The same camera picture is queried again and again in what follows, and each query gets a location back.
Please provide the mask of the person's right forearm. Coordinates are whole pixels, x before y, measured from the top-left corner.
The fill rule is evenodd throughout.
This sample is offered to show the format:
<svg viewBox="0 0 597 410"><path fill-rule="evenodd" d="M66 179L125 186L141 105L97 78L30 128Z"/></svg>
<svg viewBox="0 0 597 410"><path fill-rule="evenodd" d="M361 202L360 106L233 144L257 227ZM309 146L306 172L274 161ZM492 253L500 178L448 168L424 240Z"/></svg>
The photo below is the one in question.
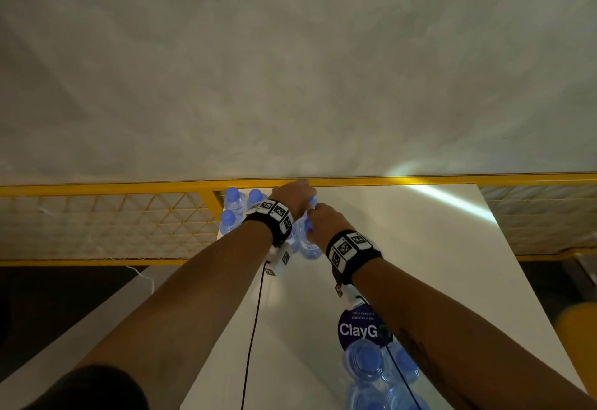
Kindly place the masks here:
<svg viewBox="0 0 597 410"><path fill-rule="evenodd" d="M383 258L352 282L454 410L597 410L503 331Z"/></svg>

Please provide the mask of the person's left hand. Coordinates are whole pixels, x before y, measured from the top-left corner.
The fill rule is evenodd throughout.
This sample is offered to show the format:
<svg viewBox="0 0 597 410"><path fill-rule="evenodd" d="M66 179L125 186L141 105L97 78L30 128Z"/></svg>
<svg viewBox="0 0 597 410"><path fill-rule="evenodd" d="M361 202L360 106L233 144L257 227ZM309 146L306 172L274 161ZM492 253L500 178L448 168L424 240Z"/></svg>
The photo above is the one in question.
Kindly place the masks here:
<svg viewBox="0 0 597 410"><path fill-rule="evenodd" d="M280 187L273 187L269 199L286 206L296 222L306 210L310 209L310 206L306 204L305 186L307 183L309 183L307 179L299 179Z"/></svg>

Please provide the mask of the round purple sticker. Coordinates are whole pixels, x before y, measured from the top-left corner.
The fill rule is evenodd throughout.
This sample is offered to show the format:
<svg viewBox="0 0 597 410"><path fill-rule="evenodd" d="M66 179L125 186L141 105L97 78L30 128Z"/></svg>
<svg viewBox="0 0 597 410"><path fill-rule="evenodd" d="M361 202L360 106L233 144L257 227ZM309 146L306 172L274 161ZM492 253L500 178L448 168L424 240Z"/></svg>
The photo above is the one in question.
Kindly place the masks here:
<svg viewBox="0 0 597 410"><path fill-rule="evenodd" d="M342 312L337 325L337 334L343 351L359 339L368 339L380 348L395 340L388 325L365 302Z"/></svg>

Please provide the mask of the person's right hand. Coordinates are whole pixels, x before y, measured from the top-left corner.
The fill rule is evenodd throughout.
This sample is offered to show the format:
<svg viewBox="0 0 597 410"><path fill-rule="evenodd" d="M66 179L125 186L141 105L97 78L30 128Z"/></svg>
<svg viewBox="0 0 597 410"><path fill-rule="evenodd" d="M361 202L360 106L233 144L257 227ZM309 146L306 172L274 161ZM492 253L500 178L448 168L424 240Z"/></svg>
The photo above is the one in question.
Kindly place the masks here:
<svg viewBox="0 0 597 410"><path fill-rule="evenodd" d="M355 232L354 226L344 217L344 215L332 206L323 202L318 202L314 207L317 209L316 237L310 237L309 240L316 243L323 253L327 254L327 247L330 241L338 234L344 231Z"/></svg>

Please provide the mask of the black wristband with marker tags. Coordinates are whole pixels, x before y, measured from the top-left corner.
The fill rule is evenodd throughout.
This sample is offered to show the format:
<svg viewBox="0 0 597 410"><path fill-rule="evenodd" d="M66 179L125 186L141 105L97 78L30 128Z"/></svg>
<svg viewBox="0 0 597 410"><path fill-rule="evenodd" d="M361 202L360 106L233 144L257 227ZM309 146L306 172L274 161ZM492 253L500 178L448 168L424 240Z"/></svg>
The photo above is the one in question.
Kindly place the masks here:
<svg viewBox="0 0 597 410"><path fill-rule="evenodd" d="M242 223L247 221L257 221L268 227L274 248L280 248L286 242L294 224L294 218L287 206L269 199L253 204L247 210Z"/></svg>
<svg viewBox="0 0 597 410"><path fill-rule="evenodd" d="M342 230L328 242L326 256L332 264L332 275L338 286L353 284L354 272L383 254L365 235L355 230Z"/></svg>

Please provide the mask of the blurred yellow object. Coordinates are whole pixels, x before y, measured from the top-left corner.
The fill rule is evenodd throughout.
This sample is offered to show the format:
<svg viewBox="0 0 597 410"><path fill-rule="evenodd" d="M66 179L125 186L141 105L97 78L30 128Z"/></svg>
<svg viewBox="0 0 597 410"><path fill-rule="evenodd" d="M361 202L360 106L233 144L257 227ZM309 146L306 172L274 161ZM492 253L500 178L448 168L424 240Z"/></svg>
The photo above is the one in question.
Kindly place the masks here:
<svg viewBox="0 0 597 410"><path fill-rule="evenodd" d="M567 308L554 328L587 393L597 400L597 302Z"/></svg>

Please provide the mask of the black sleeve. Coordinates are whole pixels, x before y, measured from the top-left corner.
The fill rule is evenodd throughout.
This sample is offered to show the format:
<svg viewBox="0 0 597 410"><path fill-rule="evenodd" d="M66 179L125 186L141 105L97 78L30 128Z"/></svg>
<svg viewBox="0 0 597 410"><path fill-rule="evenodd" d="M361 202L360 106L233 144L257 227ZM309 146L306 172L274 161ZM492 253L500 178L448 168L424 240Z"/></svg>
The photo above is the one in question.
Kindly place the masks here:
<svg viewBox="0 0 597 410"><path fill-rule="evenodd" d="M150 410L141 387L108 365L75 369L21 410Z"/></svg>

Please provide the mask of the person's left forearm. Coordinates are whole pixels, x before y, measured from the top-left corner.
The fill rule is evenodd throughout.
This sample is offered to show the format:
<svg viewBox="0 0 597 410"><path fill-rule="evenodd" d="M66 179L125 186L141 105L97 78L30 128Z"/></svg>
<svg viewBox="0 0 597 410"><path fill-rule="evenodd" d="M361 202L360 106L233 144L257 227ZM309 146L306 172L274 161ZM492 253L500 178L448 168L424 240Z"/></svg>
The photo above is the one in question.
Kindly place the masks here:
<svg viewBox="0 0 597 410"><path fill-rule="evenodd" d="M150 410L176 410L247 294L273 238L248 221L175 271L81 360L111 366L142 389Z"/></svg>

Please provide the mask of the yellow metal railing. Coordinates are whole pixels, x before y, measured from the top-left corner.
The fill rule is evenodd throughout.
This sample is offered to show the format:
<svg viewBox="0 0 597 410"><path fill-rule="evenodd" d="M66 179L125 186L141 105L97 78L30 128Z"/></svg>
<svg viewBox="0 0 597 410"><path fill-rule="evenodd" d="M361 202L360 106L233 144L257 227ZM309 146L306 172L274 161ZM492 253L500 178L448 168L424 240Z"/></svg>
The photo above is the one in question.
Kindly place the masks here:
<svg viewBox="0 0 597 410"><path fill-rule="evenodd" d="M197 193L206 197L214 218L220 215L217 193L227 187L275 187L290 179L211 179L162 182L19 185L0 187L0 197L61 197L115 194ZM315 187L379 187L424 185L476 185L483 187L541 187L597 185L597 172L523 173L497 175L370 176L356 178L310 178Z"/></svg>

